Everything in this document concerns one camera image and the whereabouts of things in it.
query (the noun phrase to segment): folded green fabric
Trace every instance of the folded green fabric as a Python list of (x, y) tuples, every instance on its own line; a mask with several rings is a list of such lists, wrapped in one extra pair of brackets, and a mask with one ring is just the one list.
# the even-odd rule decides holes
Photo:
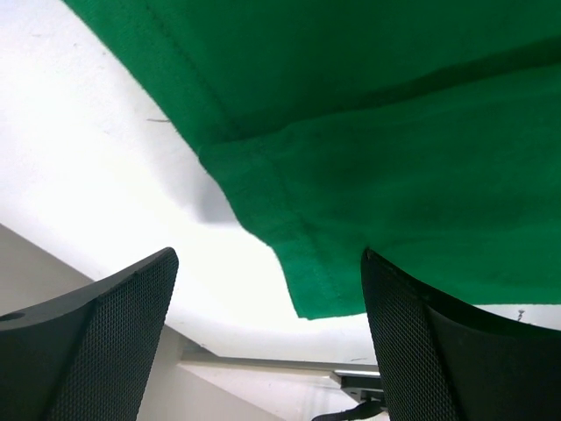
[(364, 310), (369, 245), (470, 303), (561, 303), (561, 3), (67, 0), (278, 254)]

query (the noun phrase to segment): green towel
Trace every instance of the green towel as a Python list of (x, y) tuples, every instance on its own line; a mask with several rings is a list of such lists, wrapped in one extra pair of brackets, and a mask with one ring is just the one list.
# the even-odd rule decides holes
[(301, 317), (364, 310), (365, 246), (469, 303), (561, 303), (558, 0), (66, 1)]

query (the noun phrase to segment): green cloth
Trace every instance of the green cloth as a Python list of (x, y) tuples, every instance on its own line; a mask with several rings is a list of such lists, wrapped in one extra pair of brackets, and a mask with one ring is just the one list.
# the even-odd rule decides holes
[(561, 303), (559, 0), (67, 0), (171, 118), (301, 317), (361, 251), (470, 303)]

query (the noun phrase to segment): black cable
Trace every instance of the black cable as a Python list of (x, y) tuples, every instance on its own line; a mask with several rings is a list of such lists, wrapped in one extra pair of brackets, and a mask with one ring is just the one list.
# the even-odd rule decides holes
[(352, 421), (355, 419), (368, 419), (383, 412), (381, 404), (382, 402), (380, 401), (363, 402), (352, 410), (345, 410), (336, 414), (319, 415), (312, 419), (312, 421)]

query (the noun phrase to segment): white surface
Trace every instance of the white surface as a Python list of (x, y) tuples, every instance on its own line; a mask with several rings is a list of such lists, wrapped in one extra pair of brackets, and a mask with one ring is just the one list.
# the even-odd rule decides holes
[[(237, 224), (203, 222), (213, 181), (62, 2), (0, 0), (0, 57), (2, 224), (95, 280), (174, 247), (167, 324), (220, 355), (375, 362), (364, 315), (298, 319), (272, 251)], [(551, 306), (501, 312), (518, 309), (561, 327)]]

